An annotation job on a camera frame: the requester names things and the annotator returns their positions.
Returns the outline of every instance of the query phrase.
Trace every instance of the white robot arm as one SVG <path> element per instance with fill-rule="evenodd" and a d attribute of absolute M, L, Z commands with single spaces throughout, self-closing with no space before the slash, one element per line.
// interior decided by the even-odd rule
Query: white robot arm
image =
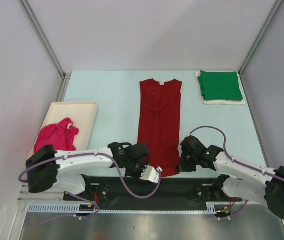
<path fill-rule="evenodd" d="M 106 147 L 85 151 L 54 151 L 53 146 L 42 147 L 26 161 L 30 193 L 48 189 L 78 195 L 88 186 L 85 170 L 95 168 L 125 168 L 125 176 L 158 183 L 161 169 L 148 165 L 149 150 L 144 143 L 111 143 Z"/>
<path fill-rule="evenodd" d="M 273 169 L 252 164 L 229 155 L 225 148 L 213 145 L 206 148 L 191 135 L 183 140 L 181 146 L 181 172 L 195 172 L 196 166 L 201 166 L 227 174 L 220 175 L 211 187 L 199 188 L 198 201 L 209 202 L 225 194 L 265 205 L 276 216 L 284 219 L 283 166 Z"/>

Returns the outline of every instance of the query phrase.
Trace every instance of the white tray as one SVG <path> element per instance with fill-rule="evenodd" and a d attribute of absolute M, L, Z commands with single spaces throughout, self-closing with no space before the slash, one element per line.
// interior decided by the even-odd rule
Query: white tray
<path fill-rule="evenodd" d="M 41 129 L 49 124 L 57 124 L 64 118 L 70 118 L 73 121 L 73 126 L 79 129 L 73 145 L 76 150 L 85 150 L 91 136 L 96 112 L 97 103 L 95 101 L 53 102 L 48 109 Z"/>

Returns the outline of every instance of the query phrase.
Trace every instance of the folded green cloth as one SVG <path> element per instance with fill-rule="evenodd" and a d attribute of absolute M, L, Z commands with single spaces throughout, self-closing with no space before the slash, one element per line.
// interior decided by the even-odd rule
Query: folded green cloth
<path fill-rule="evenodd" d="M 226 100 L 242 101 L 243 96 L 238 85 L 237 72 L 201 71 L 198 78 L 201 93 L 205 101 Z"/>

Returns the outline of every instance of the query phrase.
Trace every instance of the metal floor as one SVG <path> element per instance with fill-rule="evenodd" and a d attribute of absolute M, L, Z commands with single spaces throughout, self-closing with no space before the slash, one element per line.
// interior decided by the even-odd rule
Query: metal floor
<path fill-rule="evenodd" d="M 28 213 L 20 240 L 284 240 L 282 221 L 265 207 L 248 205 L 231 220 L 213 215 L 101 213 L 77 220 Z"/>

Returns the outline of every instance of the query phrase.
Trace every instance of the white cable carrier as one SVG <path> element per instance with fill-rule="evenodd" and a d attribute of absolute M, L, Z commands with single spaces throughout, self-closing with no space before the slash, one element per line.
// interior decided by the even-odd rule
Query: white cable carrier
<path fill-rule="evenodd" d="M 31 203 L 28 207 L 29 213 L 56 213 L 56 214 L 87 214 L 92 210 L 80 210 L 80 205 L 89 203 Z M 142 211 L 142 210 L 100 210 L 98 214 L 216 214 L 214 204 L 207 203 L 207 210 L 186 211 Z"/>

